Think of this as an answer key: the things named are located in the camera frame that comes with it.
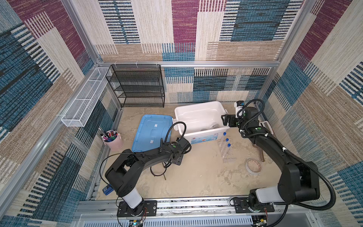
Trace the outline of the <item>blue-capped test tube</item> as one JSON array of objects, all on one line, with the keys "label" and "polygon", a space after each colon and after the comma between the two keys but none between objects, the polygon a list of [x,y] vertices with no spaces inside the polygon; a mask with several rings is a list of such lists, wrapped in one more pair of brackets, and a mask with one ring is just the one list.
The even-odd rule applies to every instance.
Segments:
[{"label": "blue-capped test tube", "polygon": [[228,146],[222,151],[222,158],[225,159],[230,151],[231,144],[229,143]]},{"label": "blue-capped test tube", "polygon": [[226,141],[226,132],[223,132],[223,135],[222,135],[221,139],[218,142],[218,146],[222,147],[225,141]]},{"label": "blue-capped test tube", "polygon": [[229,143],[228,138],[226,138],[224,141],[222,141],[220,151],[223,151],[228,146],[228,143]]}]

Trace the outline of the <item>clear glass flask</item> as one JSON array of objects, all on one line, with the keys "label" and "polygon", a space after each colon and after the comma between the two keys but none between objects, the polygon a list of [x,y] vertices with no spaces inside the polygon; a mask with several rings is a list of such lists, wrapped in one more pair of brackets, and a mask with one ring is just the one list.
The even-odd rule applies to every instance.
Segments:
[{"label": "clear glass flask", "polygon": [[211,126],[210,126],[210,129],[218,129],[220,128],[219,124],[217,123],[213,123]]}]

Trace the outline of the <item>clear test tube rack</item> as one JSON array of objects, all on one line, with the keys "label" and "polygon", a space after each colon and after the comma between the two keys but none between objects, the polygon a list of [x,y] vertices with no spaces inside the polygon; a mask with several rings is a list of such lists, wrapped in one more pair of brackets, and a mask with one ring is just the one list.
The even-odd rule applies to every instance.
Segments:
[{"label": "clear test tube rack", "polygon": [[236,157],[231,150],[231,143],[229,138],[225,138],[223,141],[220,141],[218,146],[223,163],[231,163],[236,160]]}]

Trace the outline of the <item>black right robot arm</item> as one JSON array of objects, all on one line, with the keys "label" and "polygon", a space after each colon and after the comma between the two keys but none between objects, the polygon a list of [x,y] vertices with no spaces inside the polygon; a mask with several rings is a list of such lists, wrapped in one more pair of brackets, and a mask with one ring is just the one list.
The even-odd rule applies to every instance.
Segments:
[{"label": "black right robot arm", "polygon": [[[252,210],[259,210],[269,203],[298,205],[310,210],[325,211],[336,203],[336,193],[330,181],[319,172],[317,166],[290,152],[271,133],[260,125],[255,107],[244,107],[237,114],[221,116],[224,126],[237,127],[242,138],[249,139],[261,148],[278,166],[281,176],[277,186],[252,189],[248,204]],[[330,200],[322,206],[307,205],[306,202],[320,198],[320,181],[323,181],[330,192]]]}]

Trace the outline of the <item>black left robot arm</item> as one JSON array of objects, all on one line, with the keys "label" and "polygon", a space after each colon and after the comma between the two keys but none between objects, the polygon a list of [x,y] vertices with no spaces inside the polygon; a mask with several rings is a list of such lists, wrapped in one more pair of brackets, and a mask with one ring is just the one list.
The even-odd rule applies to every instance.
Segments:
[{"label": "black left robot arm", "polygon": [[192,150],[185,139],[173,142],[161,140],[160,146],[144,152],[132,152],[130,149],[117,153],[117,159],[100,174],[101,180],[110,186],[121,202],[117,202],[117,217],[153,217],[157,213],[157,201],[146,201],[136,189],[142,172],[159,163],[167,169],[172,164],[180,165],[185,154]]}]

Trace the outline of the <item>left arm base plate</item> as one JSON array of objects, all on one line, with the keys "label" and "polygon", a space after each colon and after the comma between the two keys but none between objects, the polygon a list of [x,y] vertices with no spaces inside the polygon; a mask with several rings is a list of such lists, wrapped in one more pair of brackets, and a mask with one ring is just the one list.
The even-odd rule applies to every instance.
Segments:
[{"label": "left arm base plate", "polygon": [[126,202],[119,203],[117,217],[154,217],[157,214],[157,201],[142,201],[137,207],[131,208]]}]

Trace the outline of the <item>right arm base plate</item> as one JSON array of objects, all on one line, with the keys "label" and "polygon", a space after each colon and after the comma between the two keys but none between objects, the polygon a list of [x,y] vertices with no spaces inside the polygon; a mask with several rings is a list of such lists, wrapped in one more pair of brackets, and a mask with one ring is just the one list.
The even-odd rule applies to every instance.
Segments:
[{"label": "right arm base plate", "polygon": [[233,197],[229,200],[229,205],[235,209],[236,213],[270,213],[275,211],[272,203],[254,202],[247,197]]}]

